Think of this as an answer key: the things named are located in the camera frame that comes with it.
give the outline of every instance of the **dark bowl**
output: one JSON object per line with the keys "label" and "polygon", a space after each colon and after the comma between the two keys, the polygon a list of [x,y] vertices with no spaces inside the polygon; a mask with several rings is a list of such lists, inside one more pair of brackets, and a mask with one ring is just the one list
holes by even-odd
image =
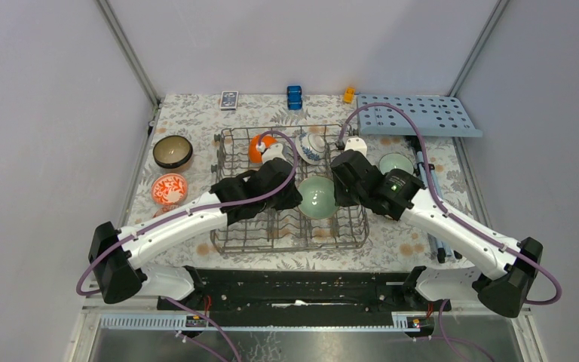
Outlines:
{"label": "dark bowl", "polygon": [[168,136],[156,142],[152,155],[156,164],[162,168],[172,169],[184,165],[190,160],[194,149],[183,136]]}

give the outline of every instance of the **green bowl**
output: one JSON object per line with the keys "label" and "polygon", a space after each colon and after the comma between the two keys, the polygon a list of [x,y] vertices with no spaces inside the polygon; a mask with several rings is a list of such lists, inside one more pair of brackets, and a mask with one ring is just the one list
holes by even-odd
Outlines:
{"label": "green bowl", "polygon": [[334,199],[334,182],[322,176],[310,176],[299,185],[303,201],[299,210],[310,219],[327,219],[338,211]]}
{"label": "green bowl", "polygon": [[382,173],[388,173],[394,168],[405,170],[408,173],[414,173],[414,164],[409,158],[400,153],[388,153],[378,162],[378,168]]}

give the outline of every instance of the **white wall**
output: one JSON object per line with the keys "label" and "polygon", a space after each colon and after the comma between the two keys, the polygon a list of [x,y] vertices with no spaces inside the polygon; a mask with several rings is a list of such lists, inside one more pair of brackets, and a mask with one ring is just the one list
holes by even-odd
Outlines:
{"label": "white wall", "polygon": [[93,1],[0,0],[0,361],[63,357],[150,110]]}
{"label": "white wall", "polygon": [[444,94],[495,0],[111,0],[161,94]]}
{"label": "white wall", "polygon": [[[495,227],[543,243],[560,302],[533,308],[550,361],[579,360],[579,1],[512,2],[459,94]],[[540,277],[531,297],[553,288]]]}

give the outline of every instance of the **metal dish rack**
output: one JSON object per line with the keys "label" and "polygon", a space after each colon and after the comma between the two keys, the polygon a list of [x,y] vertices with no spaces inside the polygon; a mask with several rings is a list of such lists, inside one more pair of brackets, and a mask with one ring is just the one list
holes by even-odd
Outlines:
{"label": "metal dish rack", "polygon": [[[310,165],[299,157],[296,185],[310,176],[332,179],[329,163],[341,152],[335,147],[341,126],[319,124],[279,127],[226,128],[214,136],[219,143],[218,163],[212,166],[216,181],[237,176],[247,170],[258,169],[247,157],[250,140],[266,130],[279,130],[294,140],[302,132],[323,136],[326,141],[324,162]],[[289,146],[286,158],[292,160]],[[305,217],[298,208],[292,210],[266,210],[254,219],[236,222],[225,229],[211,232],[211,241],[220,253],[272,253],[286,251],[355,249],[362,247],[369,236],[369,223],[364,207],[341,207],[329,219],[314,220]]]}

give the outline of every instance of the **floral tablecloth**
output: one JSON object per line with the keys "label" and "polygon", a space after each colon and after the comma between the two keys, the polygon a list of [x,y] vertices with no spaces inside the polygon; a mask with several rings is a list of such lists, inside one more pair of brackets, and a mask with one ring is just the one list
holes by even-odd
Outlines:
{"label": "floral tablecloth", "polygon": [[[219,144],[214,134],[227,127],[260,127],[265,125],[342,124],[352,113],[355,102],[346,104],[341,96],[303,96],[303,109],[289,111],[284,95],[241,95],[236,111],[220,111],[219,95],[172,94],[165,98],[155,125],[140,181],[133,200],[129,224],[151,219],[162,208],[150,196],[152,183],[168,170],[160,168],[151,149],[160,139],[179,134],[194,146],[192,161],[176,170],[188,181],[187,200],[206,191],[214,182],[210,165],[216,164]],[[402,137],[363,136],[368,146],[367,158],[374,164],[389,152],[414,155]],[[458,165],[452,140],[428,137],[430,162],[436,165],[443,196],[454,207],[471,215],[467,187]],[[210,241],[210,234],[198,235],[155,258],[157,264],[193,265],[199,268],[314,269],[408,272],[417,265],[435,268],[469,266],[465,259],[439,264],[433,257],[427,235],[404,222],[390,221],[368,213],[369,237],[356,250],[321,250],[296,253],[245,253],[221,255]]]}

